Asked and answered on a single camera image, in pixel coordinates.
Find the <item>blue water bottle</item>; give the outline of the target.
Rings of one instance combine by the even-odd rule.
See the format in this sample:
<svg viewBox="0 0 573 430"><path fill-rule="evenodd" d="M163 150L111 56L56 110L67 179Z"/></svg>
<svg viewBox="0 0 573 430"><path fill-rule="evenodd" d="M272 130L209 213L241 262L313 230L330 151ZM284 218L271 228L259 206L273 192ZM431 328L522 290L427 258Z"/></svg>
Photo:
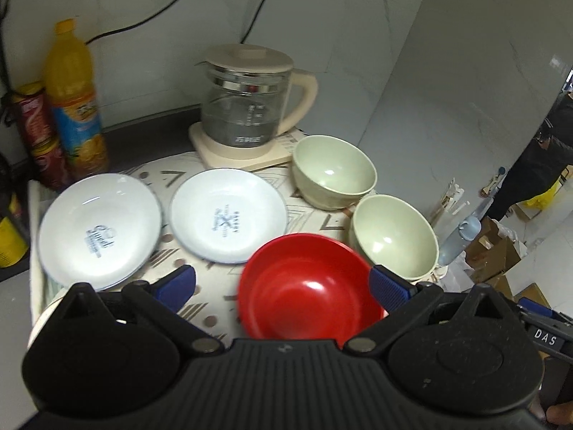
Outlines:
<svg viewBox="0 0 573 430"><path fill-rule="evenodd" d="M467 216L440 245L438 265L440 267L450 265L461 252L466 250L481 230L480 219L475 215Z"/></svg>

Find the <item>yellow label dark bottle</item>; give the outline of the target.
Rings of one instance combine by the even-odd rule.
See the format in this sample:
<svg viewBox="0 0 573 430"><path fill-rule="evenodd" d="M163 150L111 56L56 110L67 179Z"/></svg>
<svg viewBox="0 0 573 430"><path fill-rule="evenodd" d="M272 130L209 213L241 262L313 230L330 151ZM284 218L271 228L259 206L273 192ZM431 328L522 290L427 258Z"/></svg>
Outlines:
<svg viewBox="0 0 573 430"><path fill-rule="evenodd" d="M29 251L29 235L22 222L22 208L15 193L10 163L1 156L1 268L13 267Z"/></svg>

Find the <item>white plate bakery print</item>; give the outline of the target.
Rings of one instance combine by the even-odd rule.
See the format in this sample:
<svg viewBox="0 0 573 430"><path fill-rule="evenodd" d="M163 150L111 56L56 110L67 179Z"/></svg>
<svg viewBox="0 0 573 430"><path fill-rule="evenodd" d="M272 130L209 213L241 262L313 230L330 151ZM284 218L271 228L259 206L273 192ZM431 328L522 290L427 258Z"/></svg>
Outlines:
<svg viewBox="0 0 573 430"><path fill-rule="evenodd" d="M220 264L242 264L285 235L288 208L257 175L235 169L203 171L175 191L167 212L176 240L188 252Z"/></svg>

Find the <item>red plastic bowl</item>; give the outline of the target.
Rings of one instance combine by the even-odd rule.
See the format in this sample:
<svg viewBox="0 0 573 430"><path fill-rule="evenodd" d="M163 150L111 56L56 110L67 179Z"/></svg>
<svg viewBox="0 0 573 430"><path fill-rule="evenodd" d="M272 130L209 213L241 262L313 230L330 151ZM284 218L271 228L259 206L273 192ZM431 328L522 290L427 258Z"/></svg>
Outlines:
<svg viewBox="0 0 573 430"><path fill-rule="evenodd" d="M275 238L246 263L237 294L249 337L350 338L386 315L369 290L371 267L343 243L311 233Z"/></svg>

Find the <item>patterned table mat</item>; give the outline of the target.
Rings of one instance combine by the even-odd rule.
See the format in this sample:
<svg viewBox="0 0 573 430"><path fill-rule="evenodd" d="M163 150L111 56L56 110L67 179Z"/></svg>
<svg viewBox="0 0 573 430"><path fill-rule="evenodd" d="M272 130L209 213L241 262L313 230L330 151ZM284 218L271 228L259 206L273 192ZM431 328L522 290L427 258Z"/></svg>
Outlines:
<svg viewBox="0 0 573 430"><path fill-rule="evenodd" d="M145 183L166 208L186 179L205 170L197 152L174 156L127 168L120 172ZM256 175L269 182L285 199L288 207L288 233L315 233L345 243L354 208L336 212L315 209L304 201L294 188L289 167L279 165L258 171ZM245 335L237 315L236 300L241 265L221 265L201 260L183 249L174 239L169 225L161 230L157 250L134 278L155 282L180 266L195 269L196 289L191 299L180 309L179 315L193 325L214 335L224 345ZM52 281L41 267L38 243L32 242L29 268L30 311L33 341L56 309L67 289Z"/></svg>

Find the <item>orange juice bottle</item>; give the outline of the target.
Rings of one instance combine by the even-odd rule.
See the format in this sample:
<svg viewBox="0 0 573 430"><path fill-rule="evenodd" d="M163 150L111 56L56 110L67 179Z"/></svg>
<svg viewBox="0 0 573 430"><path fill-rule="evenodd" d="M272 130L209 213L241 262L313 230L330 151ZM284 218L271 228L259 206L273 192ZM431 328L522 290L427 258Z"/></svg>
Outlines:
<svg viewBox="0 0 573 430"><path fill-rule="evenodd" d="M74 179L106 172L109 156L97 104L92 57L86 43L75 34L74 19L56 23L43 81Z"/></svg>

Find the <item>cardboard boxes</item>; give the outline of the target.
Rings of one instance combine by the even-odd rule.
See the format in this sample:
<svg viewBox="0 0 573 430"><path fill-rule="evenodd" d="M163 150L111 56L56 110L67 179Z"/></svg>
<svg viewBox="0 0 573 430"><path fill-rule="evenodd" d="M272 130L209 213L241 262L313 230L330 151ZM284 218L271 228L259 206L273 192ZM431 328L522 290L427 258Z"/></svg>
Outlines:
<svg viewBox="0 0 573 430"><path fill-rule="evenodd" d="M487 283L506 298L518 302L526 298L549 308L545 295L535 282L514 294L507 273L528 254L528 249L515 234L498 221L482 219L482 229L465 250L465 261L473 269L475 283Z"/></svg>

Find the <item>glass electric kettle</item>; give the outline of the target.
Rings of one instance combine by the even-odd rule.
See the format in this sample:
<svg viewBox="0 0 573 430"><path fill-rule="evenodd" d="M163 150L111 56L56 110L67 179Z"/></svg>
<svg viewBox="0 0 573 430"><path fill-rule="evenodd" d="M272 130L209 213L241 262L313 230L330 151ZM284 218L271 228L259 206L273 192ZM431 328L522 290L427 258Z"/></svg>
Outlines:
<svg viewBox="0 0 573 430"><path fill-rule="evenodd" d="M316 76L275 49L219 45L205 61L210 87L201 106L202 128L227 147L266 145L303 119L318 96Z"/></svg>

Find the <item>white plate sweet print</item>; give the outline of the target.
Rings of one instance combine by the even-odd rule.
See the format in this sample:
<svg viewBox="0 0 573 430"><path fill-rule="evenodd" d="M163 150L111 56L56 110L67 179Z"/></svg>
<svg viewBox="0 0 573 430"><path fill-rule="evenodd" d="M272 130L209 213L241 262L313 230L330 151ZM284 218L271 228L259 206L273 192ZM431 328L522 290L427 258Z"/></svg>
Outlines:
<svg viewBox="0 0 573 430"><path fill-rule="evenodd" d="M145 264L161 226L159 201L143 182L123 174L92 176L63 191L45 212L39 259L60 285L107 289Z"/></svg>

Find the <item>red chip can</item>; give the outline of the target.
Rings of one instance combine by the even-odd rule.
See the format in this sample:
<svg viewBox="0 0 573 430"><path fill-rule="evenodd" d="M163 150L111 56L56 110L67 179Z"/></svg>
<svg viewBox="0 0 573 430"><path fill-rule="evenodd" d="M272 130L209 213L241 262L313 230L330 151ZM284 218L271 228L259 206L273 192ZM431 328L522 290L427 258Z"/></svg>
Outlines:
<svg viewBox="0 0 573 430"><path fill-rule="evenodd" d="M34 160L41 182L57 191L66 188L71 175L44 86L40 82L23 85L12 100L20 138Z"/></svg>

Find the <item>person in black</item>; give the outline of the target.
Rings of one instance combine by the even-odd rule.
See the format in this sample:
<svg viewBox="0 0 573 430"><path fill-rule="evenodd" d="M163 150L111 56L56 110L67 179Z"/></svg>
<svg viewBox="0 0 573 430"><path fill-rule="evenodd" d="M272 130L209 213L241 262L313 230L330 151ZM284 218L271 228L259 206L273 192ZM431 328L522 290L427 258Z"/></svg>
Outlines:
<svg viewBox="0 0 573 430"><path fill-rule="evenodd" d="M562 92L493 197L485 216L501 221L515 204L548 191L572 165L572 92Z"/></svg>

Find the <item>pale green bowl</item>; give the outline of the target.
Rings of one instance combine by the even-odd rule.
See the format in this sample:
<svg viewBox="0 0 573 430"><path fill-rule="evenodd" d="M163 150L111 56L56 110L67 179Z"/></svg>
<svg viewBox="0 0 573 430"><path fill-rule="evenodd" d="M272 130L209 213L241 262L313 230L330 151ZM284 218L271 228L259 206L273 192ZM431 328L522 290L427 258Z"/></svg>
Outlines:
<svg viewBox="0 0 573 430"><path fill-rule="evenodd" d="M378 173L370 158L354 145L332 136L311 135L292 152L292 179L307 203L336 211L371 192Z"/></svg>
<svg viewBox="0 0 573 430"><path fill-rule="evenodd" d="M348 241L368 263L407 281L429 276L437 265L439 245L432 227L413 206L391 195L360 200Z"/></svg>

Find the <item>cream kettle base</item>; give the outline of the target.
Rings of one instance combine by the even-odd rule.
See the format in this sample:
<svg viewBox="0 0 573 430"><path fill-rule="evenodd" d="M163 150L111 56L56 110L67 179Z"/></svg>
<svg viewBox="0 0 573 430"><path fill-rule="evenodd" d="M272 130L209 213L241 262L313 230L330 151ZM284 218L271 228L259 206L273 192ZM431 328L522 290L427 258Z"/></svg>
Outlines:
<svg viewBox="0 0 573 430"><path fill-rule="evenodd" d="M290 162L295 146L305 138L295 127L261 147L233 148L211 139L200 122L191 124L188 136L207 169L232 168L249 172Z"/></svg>

